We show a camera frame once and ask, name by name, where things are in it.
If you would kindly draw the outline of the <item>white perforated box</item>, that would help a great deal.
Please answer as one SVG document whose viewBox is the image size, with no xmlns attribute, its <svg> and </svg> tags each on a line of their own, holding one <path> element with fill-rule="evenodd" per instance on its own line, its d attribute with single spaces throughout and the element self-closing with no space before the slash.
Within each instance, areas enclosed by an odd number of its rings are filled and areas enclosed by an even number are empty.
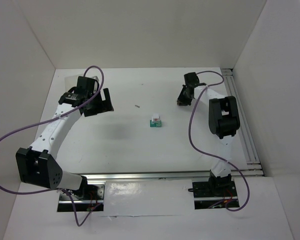
<svg viewBox="0 0 300 240">
<path fill-rule="evenodd" d="M 68 76 L 64 78 L 64 84 L 65 84 L 65 90 L 70 90 L 72 87 L 76 87 L 77 86 L 77 81 L 78 81 L 78 77 L 80 77 L 80 74 L 77 75 L 72 75 L 72 76 Z M 88 78 L 92 78 L 95 81 L 98 82 L 98 84 L 100 83 L 100 80 L 98 78 L 98 76 L 90 76 Z M 94 85 L 94 90 L 96 91 L 97 89 L 97 83 L 95 83 Z"/>
</svg>

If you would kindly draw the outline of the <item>white block red mark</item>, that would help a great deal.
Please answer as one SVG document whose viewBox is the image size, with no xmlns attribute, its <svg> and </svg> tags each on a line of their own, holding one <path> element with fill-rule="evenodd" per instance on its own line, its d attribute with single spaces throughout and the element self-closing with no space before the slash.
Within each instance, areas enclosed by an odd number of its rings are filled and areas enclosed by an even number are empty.
<svg viewBox="0 0 300 240">
<path fill-rule="evenodd" d="M 153 118 L 159 118 L 159 119 L 161 119 L 161 118 L 160 118 L 160 115 L 159 115 L 158 113 L 154 113 L 154 114 L 152 115 L 152 118 L 151 118 L 151 119 L 153 119 Z"/>
</svg>

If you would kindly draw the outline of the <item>light green G block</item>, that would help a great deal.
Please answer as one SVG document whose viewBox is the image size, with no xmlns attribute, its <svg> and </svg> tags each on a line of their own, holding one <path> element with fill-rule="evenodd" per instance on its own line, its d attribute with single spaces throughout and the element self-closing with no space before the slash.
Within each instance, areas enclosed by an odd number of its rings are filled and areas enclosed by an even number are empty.
<svg viewBox="0 0 300 240">
<path fill-rule="evenodd" d="M 157 127 L 157 128 L 161 128 L 161 127 L 162 127 L 162 121 L 157 122 L 157 123 L 156 123 L 156 127 Z"/>
</svg>

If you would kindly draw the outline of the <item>dark green H block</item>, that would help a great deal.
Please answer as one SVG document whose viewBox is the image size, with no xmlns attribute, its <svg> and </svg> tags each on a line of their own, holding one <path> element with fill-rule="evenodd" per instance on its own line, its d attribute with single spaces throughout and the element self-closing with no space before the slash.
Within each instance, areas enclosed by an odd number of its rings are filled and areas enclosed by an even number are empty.
<svg viewBox="0 0 300 240">
<path fill-rule="evenodd" d="M 158 122 L 154 122 L 154 121 L 152 121 L 152 120 L 150 120 L 150 127 L 151 128 L 157 128 L 158 126 Z"/>
</svg>

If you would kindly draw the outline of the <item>plain white block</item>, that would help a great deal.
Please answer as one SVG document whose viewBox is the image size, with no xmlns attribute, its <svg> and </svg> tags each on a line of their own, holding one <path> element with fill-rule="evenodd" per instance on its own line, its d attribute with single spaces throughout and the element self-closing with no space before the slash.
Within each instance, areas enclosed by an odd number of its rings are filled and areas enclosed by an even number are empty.
<svg viewBox="0 0 300 240">
<path fill-rule="evenodd" d="M 151 120 L 151 123 L 152 123 L 152 124 L 161 124 L 162 121 L 161 121 L 159 118 L 153 118 L 153 119 Z"/>
</svg>

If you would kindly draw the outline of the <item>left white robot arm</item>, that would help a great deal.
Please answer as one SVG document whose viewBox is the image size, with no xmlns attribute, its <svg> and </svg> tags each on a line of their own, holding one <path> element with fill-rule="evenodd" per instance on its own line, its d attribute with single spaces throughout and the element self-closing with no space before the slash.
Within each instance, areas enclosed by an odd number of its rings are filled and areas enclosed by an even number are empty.
<svg viewBox="0 0 300 240">
<path fill-rule="evenodd" d="M 28 148 L 15 154 L 21 182 L 50 190 L 66 189 L 83 198 L 97 187 L 88 184 L 85 176 L 62 170 L 57 162 L 59 149 L 81 116 L 90 117 L 114 110 L 108 88 L 99 79 L 79 76 L 76 86 L 59 99 L 54 118 Z"/>
</svg>

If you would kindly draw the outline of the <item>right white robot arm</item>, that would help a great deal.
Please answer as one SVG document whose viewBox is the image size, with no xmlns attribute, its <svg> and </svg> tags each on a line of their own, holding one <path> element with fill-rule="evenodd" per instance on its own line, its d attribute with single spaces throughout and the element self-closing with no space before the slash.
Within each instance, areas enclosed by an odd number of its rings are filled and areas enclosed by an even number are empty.
<svg viewBox="0 0 300 240">
<path fill-rule="evenodd" d="M 220 192 L 231 185 L 232 176 L 230 168 L 231 146 L 234 136 L 240 128 L 240 117 L 237 100 L 234 96 L 225 96 L 211 89 L 216 84 L 206 84 L 200 82 L 196 72 L 186 73 L 184 75 L 184 85 L 177 98 L 178 106 L 190 106 L 195 99 L 195 93 L 199 95 L 196 98 L 193 107 L 189 125 L 188 139 L 190 145 L 203 155 L 218 159 L 214 162 L 209 171 L 208 186 L 211 192 Z M 208 107 L 208 127 L 211 134 L 218 140 L 217 149 L 219 153 L 211 154 L 197 148 L 192 140 L 192 122 L 195 111 L 199 103 Z"/>
</svg>

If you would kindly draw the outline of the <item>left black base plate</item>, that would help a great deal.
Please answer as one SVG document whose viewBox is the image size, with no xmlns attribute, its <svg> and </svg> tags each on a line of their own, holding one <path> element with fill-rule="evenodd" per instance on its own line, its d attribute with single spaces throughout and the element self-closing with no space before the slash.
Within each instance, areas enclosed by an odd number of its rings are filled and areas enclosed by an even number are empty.
<svg viewBox="0 0 300 240">
<path fill-rule="evenodd" d="M 103 212 L 104 211 L 104 196 L 105 184 L 98 182 L 82 196 L 77 196 L 72 190 L 68 190 L 71 195 L 77 212 Z M 73 206 L 70 197 L 61 192 L 59 194 L 57 212 L 69 213 L 73 212 Z"/>
</svg>

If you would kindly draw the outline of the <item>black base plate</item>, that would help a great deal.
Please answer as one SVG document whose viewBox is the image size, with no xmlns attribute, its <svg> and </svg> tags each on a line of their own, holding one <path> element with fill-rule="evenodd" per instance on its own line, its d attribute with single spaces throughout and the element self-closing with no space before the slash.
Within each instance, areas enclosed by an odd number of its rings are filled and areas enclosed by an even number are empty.
<svg viewBox="0 0 300 240">
<path fill-rule="evenodd" d="M 98 182 L 82 196 L 77 196 L 72 190 L 68 190 L 71 195 L 77 212 L 103 212 L 104 211 L 104 196 L 105 184 Z M 69 213 L 73 212 L 73 206 L 70 197 L 61 192 L 59 194 L 57 212 Z"/>
<path fill-rule="evenodd" d="M 212 191 L 207 181 L 192 182 L 188 192 L 193 194 L 194 209 L 222 209 L 227 204 L 228 208 L 239 208 L 239 200 L 235 182 L 221 190 Z"/>
</svg>

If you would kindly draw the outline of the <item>front aluminium rail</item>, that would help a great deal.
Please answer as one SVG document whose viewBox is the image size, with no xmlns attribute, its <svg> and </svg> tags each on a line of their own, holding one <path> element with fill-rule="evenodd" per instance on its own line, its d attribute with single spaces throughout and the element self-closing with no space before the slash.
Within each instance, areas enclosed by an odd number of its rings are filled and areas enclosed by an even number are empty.
<svg viewBox="0 0 300 240">
<path fill-rule="evenodd" d="M 171 172 L 143 172 L 143 173 L 95 173 L 82 174 L 88 181 L 150 181 L 150 180 L 181 180 L 206 179 L 209 171 L 171 171 Z"/>
</svg>

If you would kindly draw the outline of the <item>aluminium rail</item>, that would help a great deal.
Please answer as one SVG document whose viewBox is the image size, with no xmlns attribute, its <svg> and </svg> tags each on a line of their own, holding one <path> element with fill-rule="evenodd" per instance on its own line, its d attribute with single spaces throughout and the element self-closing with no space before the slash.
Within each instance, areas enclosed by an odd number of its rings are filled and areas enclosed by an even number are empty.
<svg viewBox="0 0 300 240">
<path fill-rule="evenodd" d="M 228 95 L 234 96 L 237 101 L 238 113 L 240 119 L 239 138 L 243 147 L 243 152 L 247 164 L 247 170 L 244 174 L 249 177 L 265 176 L 260 158 L 257 152 L 255 141 L 252 136 L 251 128 L 248 123 L 246 111 L 244 109 L 244 99 L 239 93 L 232 69 L 222 68 L 221 74 L 225 79 L 225 88 Z"/>
<path fill-rule="evenodd" d="M 150 181 L 150 180 L 181 180 L 206 179 L 209 171 L 171 171 L 171 172 L 143 172 L 143 173 L 95 173 L 82 174 L 88 181 Z"/>
</svg>

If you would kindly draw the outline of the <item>right side aluminium rail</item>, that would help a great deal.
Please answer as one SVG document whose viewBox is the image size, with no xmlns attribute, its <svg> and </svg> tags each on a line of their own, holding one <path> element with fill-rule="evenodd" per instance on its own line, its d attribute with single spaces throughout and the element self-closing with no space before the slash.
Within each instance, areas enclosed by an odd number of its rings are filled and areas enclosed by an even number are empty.
<svg viewBox="0 0 300 240">
<path fill-rule="evenodd" d="M 247 164 L 247 170 L 244 174 L 249 177 L 265 176 L 260 158 L 257 152 L 255 141 L 252 136 L 251 128 L 248 123 L 246 111 L 244 109 L 244 99 L 239 93 L 232 69 L 222 68 L 221 74 L 225 79 L 225 88 L 228 95 L 234 96 L 237 101 L 238 113 L 240 119 L 239 138 L 243 147 L 243 152 Z"/>
</svg>

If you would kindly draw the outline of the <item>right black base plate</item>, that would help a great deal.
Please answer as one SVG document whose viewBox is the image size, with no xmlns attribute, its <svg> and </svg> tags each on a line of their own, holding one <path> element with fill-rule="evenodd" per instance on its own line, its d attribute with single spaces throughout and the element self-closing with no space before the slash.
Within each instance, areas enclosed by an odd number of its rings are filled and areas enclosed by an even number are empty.
<svg viewBox="0 0 300 240">
<path fill-rule="evenodd" d="M 188 192 L 193 194 L 194 209 L 222 209 L 227 204 L 228 208 L 239 208 L 239 200 L 235 182 L 221 190 L 212 191 L 207 181 L 192 182 Z"/>
</svg>

